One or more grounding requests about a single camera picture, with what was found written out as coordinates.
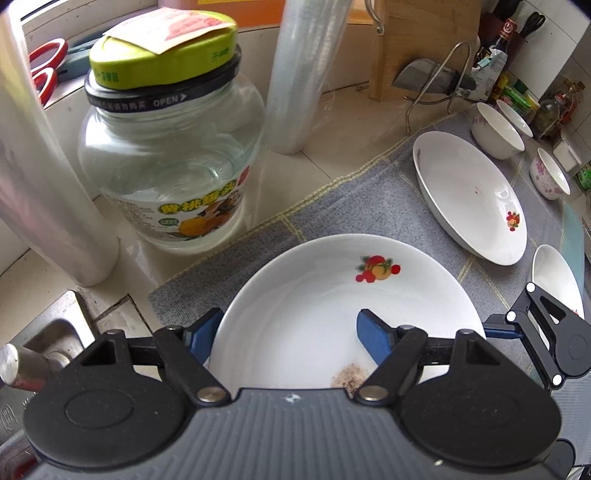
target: kitchen knife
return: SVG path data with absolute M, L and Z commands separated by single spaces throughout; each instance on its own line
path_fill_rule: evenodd
M 439 64 L 429 59 L 418 59 L 404 67 L 404 70 L 394 79 L 392 86 L 420 92 L 421 88 L 435 74 Z M 426 93 L 443 93 L 450 95 L 460 78 L 460 72 L 445 67 L 433 81 Z M 468 74 L 464 75 L 460 88 L 476 90 L 476 82 Z

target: black jar lid ring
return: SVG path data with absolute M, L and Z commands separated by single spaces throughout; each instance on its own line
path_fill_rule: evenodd
M 234 56 L 211 72 L 183 82 L 156 85 L 131 90 L 113 90 L 96 83 L 95 75 L 88 72 L 84 82 L 86 96 L 91 105 L 112 113 L 138 113 L 162 110 L 179 103 L 195 100 L 212 93 L 233 80 L 240 69 L 242 52 L 236 45 Z

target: gray dish mat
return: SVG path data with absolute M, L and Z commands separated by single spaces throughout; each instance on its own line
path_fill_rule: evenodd
M 519 198 L 527 221 L 528 242 L 521 261 L 511 267 L 475 257 L 448 236 L 420 192 L 413 144 L 418 135 L 435 130 L 477 146 L 467 113 L 453 114 L 423 128 L 356 172 L 333 180 L 156 288 L 150 293 L 150 302 L 162 324 L 188 326 L 212 307 L 226 309 L 240 288 L 270 260 L 300 243 L 339 233 L 371 233 L 412 245 L 456 277 L 481 321 L 492 313 L 507 312 L 529 280 L 536 248 L 549 244 L 561 251 L 573 243 L 564 229 L 570 206 L 540 196 L 529 176 L 531 159 L 526 153 L 504 161 L 491 158 Z M 587 318 L 591 315 L 589 307 L 591 303 L 586 301 Z M 490 342 L 535 377 L 520 341 Z M 591 462 L 591 429 L 581 428 L 580 422 L 580 415 L 589 411 L 586 404 L 581 404 L 582 399 L 591 402 L 591 381 L 585 379 L 567 381 L 554 398 L 563 412 L 562 435 L 575 444 L 577 460 Z

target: fruit decal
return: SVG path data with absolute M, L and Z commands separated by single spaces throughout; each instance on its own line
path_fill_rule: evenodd
M 507 226 L 511 232 L 515 232 L 515 229 L 519 227 L 519 222 L 521 221 L 519 213 L 509 212 L 507 213 Z
M 241 192 L 232 192 L 227 199 L 212 203 L 195 218 L 183 220 L 178 227 L 179 234 L 195 238 L 220 228 L 232 217 L 241 197 Z
M 355 277 L 355 280 L 362 282 L 366 280 L 367 283 L 373 283 L 376 280 L 386 280 L 390 275 L 398 275 L 400 273 L 400 265 L 394 265 L 394 260 L 379 255 L 373 257 L 361 257 L 362 265 L 357 267 L 361 273 Z

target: paper note on lid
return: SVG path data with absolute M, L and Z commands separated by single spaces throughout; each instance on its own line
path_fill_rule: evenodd
M 105 35 L 161 54 L 208 32 L 235 25 L 215 18 L 209 12 L 162 7 L 122 21 Z

